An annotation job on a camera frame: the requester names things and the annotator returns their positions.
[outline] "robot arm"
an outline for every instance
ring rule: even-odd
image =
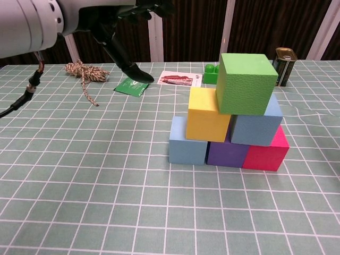
[[[134,21],[137,14],[151,19],[151,11],[162,17],[174,11],[171,0],[0,0],[0,6],[0,58],[50,48],[58,35],[90,31],[127,76],[143,83],[154,79],[107,27],[123,18]]]

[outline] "purple cube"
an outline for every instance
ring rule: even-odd
[[[228,132],[224,142],[211,142],[209,146],[207,165],[242,167],[250,145],[230,142]]]

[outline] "twine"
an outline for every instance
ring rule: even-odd
[[[99,106],[88,94],[86,84],[89,84],[91,81],[94,82],[105,82],[106,75],[109,75],[110,72],[100,69],[95,66],[85,66],[80,60],[77,60],[76,63],[69,63],[66,65],[65,70],[70,75],[73,75],[77,78],[81,77],[82,79],[82,87],[83,92],[87,98],[93,105]]]

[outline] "tin can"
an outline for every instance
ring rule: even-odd
[[[278,73],[276,86],[285,87],[287,85],[288,78],[296,60],[298,60],[298,57],[292,49],[276,48],[276,56],[272,63]]]

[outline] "stack of cubes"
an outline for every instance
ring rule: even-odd
[[[277,77],[263,54],[222,54],[216,88],[192,87],[188,116],[173,117],[169,161],[277,171],[289,150]]]

